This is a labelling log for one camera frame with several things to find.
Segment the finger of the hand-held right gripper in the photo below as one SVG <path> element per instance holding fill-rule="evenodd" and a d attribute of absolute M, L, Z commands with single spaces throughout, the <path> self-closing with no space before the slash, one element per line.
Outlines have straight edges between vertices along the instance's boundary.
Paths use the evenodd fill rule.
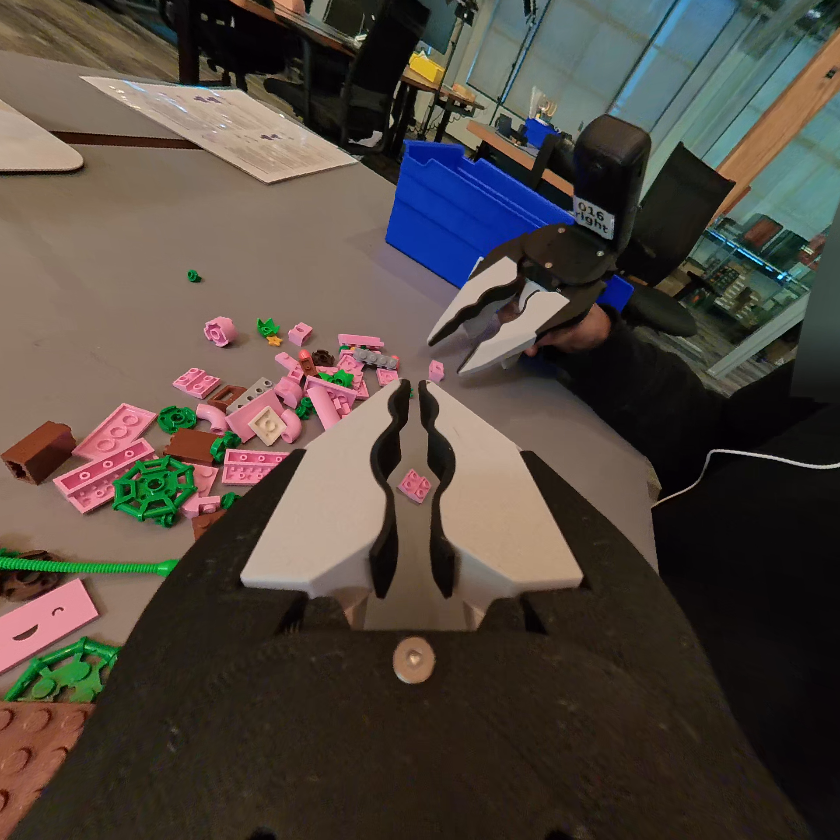
<path fill-rule="evenodd" d="M 519 315 L 501 324 L 495 335 L 480 342 L 458 368 L 458 375 L 476 375 L 507 366 L 538 337 L 561 322 L 570 300 L 557 291 L 535 291 L 520 307 Z"/>
<path fill-rule="evenodd" d="M 460 288 L 427 337 L 434 347 L 462 329 L 467 338 L 476 340 L 489 328 L 497 312 L 518 298 L 525 278 L 518 263 L 503 256 L 495 262 L 487 259 L 476 265 L 477 273 Z"/>

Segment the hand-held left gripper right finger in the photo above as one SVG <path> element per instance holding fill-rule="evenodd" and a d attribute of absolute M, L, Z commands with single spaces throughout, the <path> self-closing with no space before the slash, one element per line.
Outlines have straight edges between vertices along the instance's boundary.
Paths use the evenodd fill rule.
<path fill-rule="evenodd" d="M 529 468 L 503 433 L 447 394 L 420 382 L 427 462 L 438 479 L 429 552 L 433 577 L 466 614 L 500 599 L 575 589 L 583 572 Z"/>

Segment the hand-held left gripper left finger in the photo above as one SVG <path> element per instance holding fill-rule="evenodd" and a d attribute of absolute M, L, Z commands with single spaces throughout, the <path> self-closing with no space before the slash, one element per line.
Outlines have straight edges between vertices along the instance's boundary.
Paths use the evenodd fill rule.
<path fill-rule="evenodd" d="M 385 598 L 396 572 L 395 498 L 411 384 L 398 379 L 303 450 L 240 580 L 338 601 Z"/>

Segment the pile of pink toy bricks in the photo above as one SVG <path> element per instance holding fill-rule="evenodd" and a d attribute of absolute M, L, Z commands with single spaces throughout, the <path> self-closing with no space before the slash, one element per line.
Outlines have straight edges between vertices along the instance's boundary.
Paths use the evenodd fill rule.
<path fill-rule="evenodd" d="M 54 478 L 56 488 L 79 513 L 112 508 L 114 480 L 139 460 L 171 456 L 195 467 L 196 483 L 175 524 L 227 510 L 237 498 L 233 488 L 256 486 L 286 460 L 311 418 L 326 430 L 370 397 L 366 370 L 380 387 L 397 377 L 400 365 L 387 371 L 354 358 L 364 347 L 399 359 L 375 336 L 340 333 L 338 352 L 330 353 L 309 350 L 311 335 L 304 322 L 289 330 L 297 354 L 276 355 L 277 381 L 261 377 L 242 386 L 193 366 L 171 384 L 184 405 L 156 410 L 122 402 L 77 443 L 72 457 L 82 464 Z"/>

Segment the brown square plate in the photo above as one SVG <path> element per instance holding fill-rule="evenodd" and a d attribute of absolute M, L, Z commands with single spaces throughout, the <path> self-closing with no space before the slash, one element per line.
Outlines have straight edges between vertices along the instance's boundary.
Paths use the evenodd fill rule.
<path fill-rule="evenodd" d="M 93 703 L 2 701 L 2 839 L 39 798 L 95 708 Z"/>

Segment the person's right forearm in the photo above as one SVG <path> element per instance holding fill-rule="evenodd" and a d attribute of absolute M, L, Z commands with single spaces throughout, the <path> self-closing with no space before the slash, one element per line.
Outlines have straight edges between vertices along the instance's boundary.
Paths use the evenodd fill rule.
<path fill-rule="evenodd" d="M 543 348 L 569 388 L 653 467 L 662 490 L 688 487 L 707 452 L 728 437 L 728 399 L 707 389 L 677 355 L 639 339 L 614 308 L 612 331 L 595 350 Z"/>

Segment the person's right hand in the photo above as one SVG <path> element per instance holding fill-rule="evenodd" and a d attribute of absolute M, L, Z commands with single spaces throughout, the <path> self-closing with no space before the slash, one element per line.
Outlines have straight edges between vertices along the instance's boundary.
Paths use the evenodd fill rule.
<path fill-rule="evenodd" d="M 555 349 L 563 354 L 595 350 L 608 340 L 612 329 L 613 321 L 609 311 L 595 304 L 582 320 L 546 332 L 523 353 L 532 358 L 543 348 Z"/>

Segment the blue plastic bin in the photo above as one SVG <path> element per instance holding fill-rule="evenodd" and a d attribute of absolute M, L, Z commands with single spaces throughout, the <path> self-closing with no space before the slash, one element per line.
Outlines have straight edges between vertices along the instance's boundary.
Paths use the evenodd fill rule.
<path fill-rule="evenodd" d="M 407 141 L 385 240 L 457 289 L 492 249 L 572 213 L 457 145 Z"/>

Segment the black office chair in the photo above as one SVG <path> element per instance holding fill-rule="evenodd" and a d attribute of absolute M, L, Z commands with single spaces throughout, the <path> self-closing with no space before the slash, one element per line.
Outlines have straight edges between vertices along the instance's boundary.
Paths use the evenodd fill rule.
<path fill-rule="evenodd" d="M 678 142 L 637 210 L 633 233 L 617 261 L 633 293 L 623 308 L 632 328 L 688 338 L 697 324 L 657 285 L 677 269 L 736 186 Z"/>
<path fill-rule="evenodd" d="M 384 150 L 392 102 L 423 34 L 429 9 L 418 1 L 382 2 L 353 56 L 302 40 L 301 79 L 268 77 L 264 89 L 304 125 L 354 154 Z"/>

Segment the green web piece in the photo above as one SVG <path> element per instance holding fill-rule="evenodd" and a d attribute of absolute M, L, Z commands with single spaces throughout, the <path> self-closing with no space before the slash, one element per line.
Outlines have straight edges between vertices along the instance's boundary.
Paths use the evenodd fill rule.
<path fill-rule="evenodd" d="M 112 509 L 137 522 L 154 522 L 168 529 L 196 494 L 194 469 L 171 456 L 139 460 L 113 481 Z"/>
<path fill-rule="evenodd" d="M 5 701 L 90 704 L 122 648 L 82 637 L 73 644 L 32 658 L 4 696 Z"/>

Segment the green vine piece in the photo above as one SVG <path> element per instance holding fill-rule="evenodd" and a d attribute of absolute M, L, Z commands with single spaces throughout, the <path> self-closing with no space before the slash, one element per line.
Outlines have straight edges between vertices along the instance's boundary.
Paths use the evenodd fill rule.
<path fill-rule="evenodd" d="M 154 563 L 76 562 L 56 560 L 43 554 L 27 558 L 20 553 L 1 551 L 1 571 L 23 571 L 39 574 L 154 574 L 165 578 L 180 563 L 169 559 Z"/>

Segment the printed paper sheet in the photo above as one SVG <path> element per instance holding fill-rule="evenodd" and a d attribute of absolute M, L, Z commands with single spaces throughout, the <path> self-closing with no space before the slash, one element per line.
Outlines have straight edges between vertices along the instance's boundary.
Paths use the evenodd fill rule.
<path fill-rule="evenodd" d="M 354 165 L 356 160 L 294 118 L 238 89 L 81 77 L 110 99 L 264 184 Z"/>

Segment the wooden office desk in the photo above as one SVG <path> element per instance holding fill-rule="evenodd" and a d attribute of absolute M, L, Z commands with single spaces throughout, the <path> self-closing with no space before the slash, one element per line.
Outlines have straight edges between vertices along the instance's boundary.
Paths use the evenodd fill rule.
<path fill-rule="evenodd" d="M 373 13 L 371 27 L 381 3 Z M 209 86 L 244 92 L 248 76 L 299 81 L 304 38 L 353 56 L 371 29 L 363 40 L 353 38 L 306 14 L 303 2 L 159 2 L 159 9 L 175 32 L 181 84 L 199 83 L 204 58 L 207 68 L 220 75 L 210 80 Z M 390 159 L 397 160 L 402 153 L 420 92 L 431 94 L 433 106 L 442 109 L 434 136 L 437 142 L 453 114 L 472 118 L 483 109 L 466 88 L 443 82 L 433 86 L 407 64 L 395 90 L 387 140 L 380 152 Z"/>

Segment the white book stand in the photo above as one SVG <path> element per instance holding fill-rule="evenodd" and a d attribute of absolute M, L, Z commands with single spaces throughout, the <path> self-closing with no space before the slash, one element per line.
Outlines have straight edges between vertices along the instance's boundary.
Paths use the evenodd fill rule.
<path fill-rule="evenodd" d="M 81 154 L 1 101 L 1 174 L 72 173 Z"/>

